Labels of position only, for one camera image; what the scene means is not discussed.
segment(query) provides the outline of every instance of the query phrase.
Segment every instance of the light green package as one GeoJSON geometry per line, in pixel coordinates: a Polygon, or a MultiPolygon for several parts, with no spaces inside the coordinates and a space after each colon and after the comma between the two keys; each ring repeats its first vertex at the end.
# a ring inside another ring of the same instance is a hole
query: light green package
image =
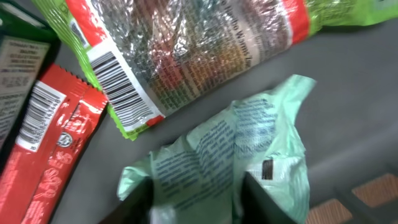
{"type": "Polygon", "coordinates": [[[272,91],[232,102],[172,145],[126,167],[119,198],[149,176],[153,223],[239,223],[246,170],[291,219],[304,223],[309,186],[294,122],[314,84],[293,75],[272,91]]]}
{"type": "Polygon", "coordinates": [[[88,81],[108,96],[110,116],[132,140],[323,26],[398,17],[397,0],[33,2],[72,48],[88,81]]]}

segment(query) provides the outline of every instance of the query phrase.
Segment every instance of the green package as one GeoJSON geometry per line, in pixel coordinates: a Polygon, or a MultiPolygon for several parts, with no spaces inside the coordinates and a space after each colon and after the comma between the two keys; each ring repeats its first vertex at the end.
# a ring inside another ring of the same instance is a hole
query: green package
{"type": "Polygon", "coordinates": [[[14,146],[14,123],[36,76],[53,61],[59,45],[46,22],[13,1],[0,0],[0,149],[14,146]]]}
{"type": "Polygon", "coordinates": [[[132,140],[323,26],[368,26],[398,16],[396,0],[33,2],[132,140]]]}
{"type": "Polygon", "coordinates": [[[295,222],[309,204],[305,148],[294,127],[315,84],[293,75],[271,91],[231,105],[123,170],[124,200],[145,177],[154,181],[154,223],[239,223],[239,194],[248,171],[295,222]]]}

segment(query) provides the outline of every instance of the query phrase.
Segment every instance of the logo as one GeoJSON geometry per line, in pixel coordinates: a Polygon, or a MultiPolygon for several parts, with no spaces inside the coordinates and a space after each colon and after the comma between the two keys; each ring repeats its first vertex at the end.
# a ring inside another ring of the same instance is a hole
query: logo
{"type": "Polygon", "coordinates": [[[58,139],[57,145],[61,147],[69,147],[72,144],[72,136],[66,132],[63,132],[58,139]]]}

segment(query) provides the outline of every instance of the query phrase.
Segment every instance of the dark gray background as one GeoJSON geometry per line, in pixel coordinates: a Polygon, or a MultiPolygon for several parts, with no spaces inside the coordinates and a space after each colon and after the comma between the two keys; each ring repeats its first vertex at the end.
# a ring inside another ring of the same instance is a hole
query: dark gray background
{"type": "MultiPolygon", "coordinates": [[[[17,1],[40,15],[29,0],[17,1]]],[[[65,45],[55,63],[83,77],[65,45]]],[[[106,115],[81,158],[52,223],[97,223],[118,206],[125,166],[229,105],[291,74],[318,81],[296,127],[307,148],[311,204],[384,172],[398,161],[398,19],[356,32],[323,32],[182,108],[132,142],[106,115]]]]}

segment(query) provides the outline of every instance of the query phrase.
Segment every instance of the brown tile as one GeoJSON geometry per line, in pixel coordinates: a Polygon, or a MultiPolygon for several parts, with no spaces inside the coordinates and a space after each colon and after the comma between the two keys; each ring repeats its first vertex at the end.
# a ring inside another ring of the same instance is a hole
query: brown tile
{"type": "Polygon", "coordinates": [[[310,210],[306,224],[340,224],[352,219],[352,214],[337,199],[331,199],[310,210]]]}
{"type": "Polygon", "coordinates": [[[386,174],[352,190],[371,208],[398,199],[398,177],[386,174]]]}

